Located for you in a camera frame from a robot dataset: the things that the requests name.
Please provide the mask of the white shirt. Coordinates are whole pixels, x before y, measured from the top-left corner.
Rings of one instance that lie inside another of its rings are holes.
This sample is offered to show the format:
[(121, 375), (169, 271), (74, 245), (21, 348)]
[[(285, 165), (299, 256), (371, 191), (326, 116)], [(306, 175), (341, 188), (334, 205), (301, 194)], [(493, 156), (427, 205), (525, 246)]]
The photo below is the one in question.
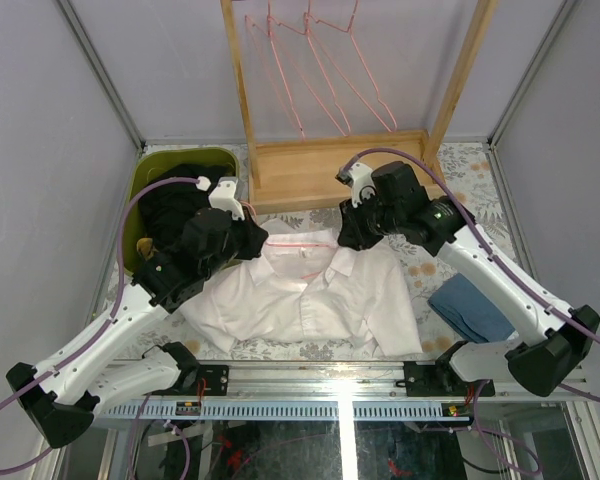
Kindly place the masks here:
[(311, 282), (276, 276), (255, 283), (244, 265), (226, 268), (179, 311), (211, 344), (230, 352), (242, 341), (279, 343), (346, 340), (398, 357), (422, 351), (401, 265), (381, 242), (356, 251), (338, 245)]

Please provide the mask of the yellow plaid flannel shirt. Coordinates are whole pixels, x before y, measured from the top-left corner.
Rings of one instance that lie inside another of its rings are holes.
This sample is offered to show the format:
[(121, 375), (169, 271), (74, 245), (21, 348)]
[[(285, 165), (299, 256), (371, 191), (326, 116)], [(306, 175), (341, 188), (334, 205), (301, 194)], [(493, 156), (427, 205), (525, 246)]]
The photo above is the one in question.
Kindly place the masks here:
[(156, 253), (153, 239), (147, 237), (139, 239), (136, 243), (136, 251), (143, 260), (151, 259)]

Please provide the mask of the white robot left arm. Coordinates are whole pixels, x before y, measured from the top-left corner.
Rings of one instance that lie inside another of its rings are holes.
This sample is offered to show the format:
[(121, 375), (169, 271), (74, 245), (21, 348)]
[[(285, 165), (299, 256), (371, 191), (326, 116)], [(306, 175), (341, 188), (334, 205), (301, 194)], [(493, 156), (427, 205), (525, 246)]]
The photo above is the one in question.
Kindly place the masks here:
[(200, 294), (233, 260), (259, 257), (268, 238), (249, 213), (203, 208), (176, 241), (145, 259), (120, 299), (56, 354), (35, 365), (18, 363), (6, 374), (18, 402), (53, 449), (69, 445), (101, 413), (147, 393), (192, 392), (200, 364), (180, 342), (116, 371), (106, 368), (133, 339)]

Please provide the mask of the pink wire hanger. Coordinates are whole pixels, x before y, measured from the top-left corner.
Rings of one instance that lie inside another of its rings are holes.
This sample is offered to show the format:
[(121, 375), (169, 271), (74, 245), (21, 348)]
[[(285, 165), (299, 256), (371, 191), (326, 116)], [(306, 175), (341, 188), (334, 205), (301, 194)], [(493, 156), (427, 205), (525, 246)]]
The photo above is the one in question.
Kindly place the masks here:
[(248, 1), (241, 14), (248, 57), (249, 100), (256, 138), (305, 140), (306, 132), (289, 84), (292, 67), (276, 42), (268, 1)]

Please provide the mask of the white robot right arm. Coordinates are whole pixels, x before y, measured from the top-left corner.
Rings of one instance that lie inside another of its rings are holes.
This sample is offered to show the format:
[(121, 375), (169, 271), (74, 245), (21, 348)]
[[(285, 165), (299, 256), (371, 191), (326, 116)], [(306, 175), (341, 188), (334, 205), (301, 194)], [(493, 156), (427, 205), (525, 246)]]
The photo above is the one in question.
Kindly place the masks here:
[(549, 396), (587, 357), (599, 314), (540, 286), (488, 239), (450, 191), (429, 198), (412, 166), (401, 161), (371, 169), (351, 160), (336, 178), (351, 190), (339, 205), (339, 244), (367, 250), (401, 235), (456, 269), (514, 327), (516, 341), (499, 346), (506, 370), (526, 391)]

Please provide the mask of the pink hanger of white shirt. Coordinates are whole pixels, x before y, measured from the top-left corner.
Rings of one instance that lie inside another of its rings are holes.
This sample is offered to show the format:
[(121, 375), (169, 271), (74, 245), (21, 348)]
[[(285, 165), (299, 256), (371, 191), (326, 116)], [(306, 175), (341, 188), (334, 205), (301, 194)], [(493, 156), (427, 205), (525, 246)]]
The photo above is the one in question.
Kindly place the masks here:
[(330, 230), (300, 232), (279, 218), (258, 221), (268, 237), (260, 256), (244, 262), (255, 283), (274, 276), (311, 282), (330, 264), (338, 247)]

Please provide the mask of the black shirt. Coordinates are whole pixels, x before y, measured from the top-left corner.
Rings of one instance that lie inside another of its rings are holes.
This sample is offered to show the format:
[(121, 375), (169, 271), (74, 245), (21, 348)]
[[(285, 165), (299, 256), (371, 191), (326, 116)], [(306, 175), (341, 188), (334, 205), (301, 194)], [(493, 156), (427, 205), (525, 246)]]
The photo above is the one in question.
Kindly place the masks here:
[[(210, 181), (209, 190), (216, 187), (221, 177), (230, 176), (233, 170), (225, 165), (179, 164), (153, 180), (153, 183), (171, 177), (198, 178)], [(209, 207), (208, 193), (189, 183), (173, 183), (146, 193), (139, 201), (144, 238), (153, 240), (157, 250), (173, 244), (182, 233), (185, 223), (202, 209)]]

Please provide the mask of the pink hanger of black shirt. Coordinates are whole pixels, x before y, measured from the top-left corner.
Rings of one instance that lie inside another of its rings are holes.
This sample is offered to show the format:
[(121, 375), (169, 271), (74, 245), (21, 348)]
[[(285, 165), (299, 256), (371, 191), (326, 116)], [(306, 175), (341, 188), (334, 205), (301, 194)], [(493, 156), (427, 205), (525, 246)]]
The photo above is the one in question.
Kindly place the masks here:
[(353, 1), (343, 17), (332, 17), (328, 1), (309, 1), (303, 16), (303, 34), (322, 76), (331, 102), (340, 119), (336, 125), (350, 135), (354, 130), (354, 115), (345, 99), (359, 102), (384, 132), (398, 130), (397, 118), (387, 103), (356, 38), (356, 20), (360, 3)]

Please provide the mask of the pink hanger of plaid shirt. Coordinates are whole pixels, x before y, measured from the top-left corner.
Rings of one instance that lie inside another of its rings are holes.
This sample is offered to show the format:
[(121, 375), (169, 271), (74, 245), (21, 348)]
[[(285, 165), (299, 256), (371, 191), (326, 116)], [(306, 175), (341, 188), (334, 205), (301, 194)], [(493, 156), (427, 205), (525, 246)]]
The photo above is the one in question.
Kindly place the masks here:
[(277, 6), (276, 1), (267, 3), (265, 31), (283, 97), (300, 138), (305, 140), (315, 133), (318, 121), (311, 118), (311, 106), (336, 134), (351, 134), (352, 126), (330, 77), (327, 59), (313, 34), (312, 3), (298, 2), (295, 20), (281, 17)]

